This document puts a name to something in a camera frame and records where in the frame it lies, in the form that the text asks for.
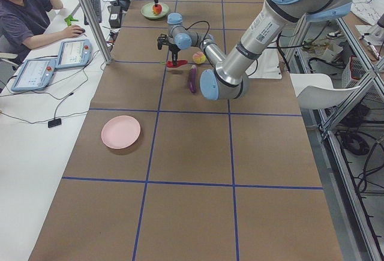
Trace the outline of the red chili pepper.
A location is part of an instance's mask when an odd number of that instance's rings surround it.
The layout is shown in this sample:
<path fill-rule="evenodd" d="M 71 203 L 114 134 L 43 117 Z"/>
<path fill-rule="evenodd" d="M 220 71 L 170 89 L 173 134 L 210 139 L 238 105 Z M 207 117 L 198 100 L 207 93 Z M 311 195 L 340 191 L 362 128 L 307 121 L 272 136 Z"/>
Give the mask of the red chili pepper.
<path fill-rule="evenodd" d="M 161 64 L 165 65 L 167 68 L 178 68 L 180 66 L 188 64 L 188 61 L 185 59 L 177 60 L 177 61 L 164 61 Z"/>

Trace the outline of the red yellow pomegranate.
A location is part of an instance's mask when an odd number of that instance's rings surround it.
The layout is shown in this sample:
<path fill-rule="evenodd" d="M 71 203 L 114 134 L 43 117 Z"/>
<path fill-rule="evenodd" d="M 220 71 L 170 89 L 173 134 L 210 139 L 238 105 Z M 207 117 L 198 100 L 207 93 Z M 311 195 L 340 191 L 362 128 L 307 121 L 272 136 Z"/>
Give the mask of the red yellow pomegranate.
<path fill-rule="evenodd" d="M 161 6 L 161 4 L 154 4 L 153 6 L 152 6 L 152 12 L 153 12 L 153 14 L 154 15 L 160 15 L 161 13 L 162 13 L 162 6 Z"/>

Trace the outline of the green plate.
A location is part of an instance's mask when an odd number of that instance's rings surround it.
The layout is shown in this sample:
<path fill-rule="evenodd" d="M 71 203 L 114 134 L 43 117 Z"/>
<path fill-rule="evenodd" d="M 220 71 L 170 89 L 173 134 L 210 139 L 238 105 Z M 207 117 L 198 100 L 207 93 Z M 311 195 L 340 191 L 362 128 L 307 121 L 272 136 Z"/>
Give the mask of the green plate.
<path fill-rule="evenodd" d="M 160 15 L 154 15 L 153 12 L 152 12 L 152 6 L 154 5 L 154 3 L 147 3 L 145 4 L 142 8 L 141 8 L 141 14 L 147 18 L 147 19 L 160 19 L 160 18 L 163 18 L 165 16 L 168 15 L 169 13 L 169 6 L 165 3 L 161 3 L 159 2 L 159 4 L 161 4 L 162 6 L 162 13 Z"/>

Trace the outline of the pink yellow peach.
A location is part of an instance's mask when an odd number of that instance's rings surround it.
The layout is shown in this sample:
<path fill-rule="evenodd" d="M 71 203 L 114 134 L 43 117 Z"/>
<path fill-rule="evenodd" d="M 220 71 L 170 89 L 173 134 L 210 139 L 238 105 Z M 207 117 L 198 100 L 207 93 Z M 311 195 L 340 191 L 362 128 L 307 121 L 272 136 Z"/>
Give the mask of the pink yellow peach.
<path fill-rule="evenodd" d="M 203 52 L 199 51 L 193 54 L 192 59 L 193 62 L 197 65 L 204 64 L 206 61 L 206 56 Z"/>

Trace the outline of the purple eggplant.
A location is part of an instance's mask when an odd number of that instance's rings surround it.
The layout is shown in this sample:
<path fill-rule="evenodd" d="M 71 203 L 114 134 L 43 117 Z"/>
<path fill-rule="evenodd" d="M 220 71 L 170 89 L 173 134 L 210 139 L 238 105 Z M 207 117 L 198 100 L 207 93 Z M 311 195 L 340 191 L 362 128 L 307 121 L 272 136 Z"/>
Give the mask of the purple eggplant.
<path fill-rule="evenodd" d="M 192 65 L 188 74 L 188 87 L 191 93 L 196 93 L 197 65 Z"/>

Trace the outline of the black keyboard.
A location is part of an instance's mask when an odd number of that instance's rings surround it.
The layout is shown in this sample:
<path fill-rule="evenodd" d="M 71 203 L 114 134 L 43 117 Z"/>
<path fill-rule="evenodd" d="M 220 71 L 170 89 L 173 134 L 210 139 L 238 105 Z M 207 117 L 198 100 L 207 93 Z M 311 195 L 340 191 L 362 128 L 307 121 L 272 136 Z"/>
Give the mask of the black keyboard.
<path fill-rule="evenodd" d="M 102 22 L 101 0 L 90 0 L 94 13 L 99 23 Z"/>

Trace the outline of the green toy on desk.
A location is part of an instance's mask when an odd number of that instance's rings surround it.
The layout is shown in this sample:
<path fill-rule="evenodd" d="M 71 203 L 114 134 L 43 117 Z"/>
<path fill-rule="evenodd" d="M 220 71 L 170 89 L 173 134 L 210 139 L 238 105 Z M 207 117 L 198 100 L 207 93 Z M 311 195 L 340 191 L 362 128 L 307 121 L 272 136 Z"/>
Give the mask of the green toy on desk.
<path fill-rule="evenodd" d="M 71 26 L 73 22 L 78 22 L 78 19 L 75 19 L 72 15 L 68 15 L 64 21 L 66 22 L 67 26 Z"/>

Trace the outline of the pink plate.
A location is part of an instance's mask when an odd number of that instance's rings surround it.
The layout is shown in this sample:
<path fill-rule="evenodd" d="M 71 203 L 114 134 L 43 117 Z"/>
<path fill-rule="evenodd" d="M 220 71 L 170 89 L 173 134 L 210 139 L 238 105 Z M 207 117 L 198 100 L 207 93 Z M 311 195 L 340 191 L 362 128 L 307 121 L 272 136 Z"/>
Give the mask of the pink plate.
<path fill-rule="evenodd" d="M 124 149 L 139 138 L 141 126 L 132 116 L 121 115 L 105 123 L 101 130 L 102 142 L 111 149 Z"/>

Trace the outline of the far teach pendant tablet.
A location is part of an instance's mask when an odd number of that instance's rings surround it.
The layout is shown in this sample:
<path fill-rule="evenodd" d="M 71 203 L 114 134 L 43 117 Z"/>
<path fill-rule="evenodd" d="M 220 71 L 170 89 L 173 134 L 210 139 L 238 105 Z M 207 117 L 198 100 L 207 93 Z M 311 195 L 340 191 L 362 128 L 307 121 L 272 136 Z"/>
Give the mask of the far teach pendant tablet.
<path fill-rule="evenodd" d="M 92 45 L 88 39 L 63 41 L 56 61 L 57 69 L 86 66 L 91 60 Z"/>

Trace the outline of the brown paper table mat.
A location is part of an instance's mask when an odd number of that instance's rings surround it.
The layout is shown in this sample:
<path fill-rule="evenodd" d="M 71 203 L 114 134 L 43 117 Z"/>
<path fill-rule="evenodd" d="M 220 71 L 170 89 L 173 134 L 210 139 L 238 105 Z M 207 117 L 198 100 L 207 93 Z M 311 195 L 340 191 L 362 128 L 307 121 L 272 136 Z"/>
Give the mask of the brown paper table mat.
<path fill-rule="evenodd" d="M 235 100 L 167 69 L 165 20 L 133 0 L 31 260 L 341 260 L 290 75 Z M 128 115 L 139 138 L 101 130 Z"/>

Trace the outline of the seated person in blue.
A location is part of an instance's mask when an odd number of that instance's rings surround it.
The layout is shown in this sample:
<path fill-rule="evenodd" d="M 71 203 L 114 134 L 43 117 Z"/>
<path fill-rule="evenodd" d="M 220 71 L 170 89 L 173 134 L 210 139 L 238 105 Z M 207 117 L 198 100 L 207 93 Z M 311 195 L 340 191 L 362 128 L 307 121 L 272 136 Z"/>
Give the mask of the seated person in blue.
<path fill-rule="evenodd" d="M 59 32 L 45 33 L 50 25 L 47 15 L 64 7 L 61 0 L 1 0 L 1 31 L 9 42 L 10 53 L 24 61 L 31 50 L 66 38 L 78 37 L 78 25 Z"/>

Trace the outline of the small black usb hub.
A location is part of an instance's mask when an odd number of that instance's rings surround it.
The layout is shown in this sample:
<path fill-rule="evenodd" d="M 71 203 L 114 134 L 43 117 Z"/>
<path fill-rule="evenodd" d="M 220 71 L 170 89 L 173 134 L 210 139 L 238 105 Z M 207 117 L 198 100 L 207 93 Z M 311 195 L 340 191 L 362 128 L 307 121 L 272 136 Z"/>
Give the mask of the small black usb hub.
<path fill-rule="evenodd" d="M 61 118 L 55 118 L 52 120 L 49 120 L 47 123 L 48 128 L 54 128 L 57 126 L 60 126 L 62 124 L 62 119 Z"/>

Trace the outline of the near teach pendant tablet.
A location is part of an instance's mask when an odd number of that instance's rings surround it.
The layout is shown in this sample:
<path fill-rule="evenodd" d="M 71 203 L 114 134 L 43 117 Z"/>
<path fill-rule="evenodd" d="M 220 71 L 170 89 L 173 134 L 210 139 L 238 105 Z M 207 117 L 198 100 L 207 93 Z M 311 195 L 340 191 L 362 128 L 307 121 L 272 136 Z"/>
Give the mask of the near teach pendant tablet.
<path fill-rule="evenodd" d="M 56 67 L 56 59 L 26 60 L 11 87 L 14 92 L 41 90 L 51 81 Z"/>

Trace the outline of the white chair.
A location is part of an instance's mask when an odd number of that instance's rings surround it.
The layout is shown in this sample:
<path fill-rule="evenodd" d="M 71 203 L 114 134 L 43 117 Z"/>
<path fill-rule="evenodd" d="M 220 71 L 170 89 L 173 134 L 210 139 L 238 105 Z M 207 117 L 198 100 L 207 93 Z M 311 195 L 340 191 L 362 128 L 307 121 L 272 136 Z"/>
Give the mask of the white chair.
<path fill-rule="evenodd" d="M 340 105 L 351 93 L 360 89 L 359 85 L 343 89 L 334 88 L 331 78 L 322 73 L 290 73 L 290 79 L 299 107 L 303 109 L 317 110 Z"/>

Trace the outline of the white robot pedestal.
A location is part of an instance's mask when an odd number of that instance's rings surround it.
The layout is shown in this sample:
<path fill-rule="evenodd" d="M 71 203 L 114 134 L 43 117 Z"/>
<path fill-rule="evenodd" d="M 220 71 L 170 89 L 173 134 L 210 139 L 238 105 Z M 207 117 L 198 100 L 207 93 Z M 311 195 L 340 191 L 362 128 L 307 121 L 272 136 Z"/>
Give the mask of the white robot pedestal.
<path fill-rule="evenodd" d="M 252 79 L 281 79 L 280 60 L 277 49 L 266 49 L 246 70 Z"/>

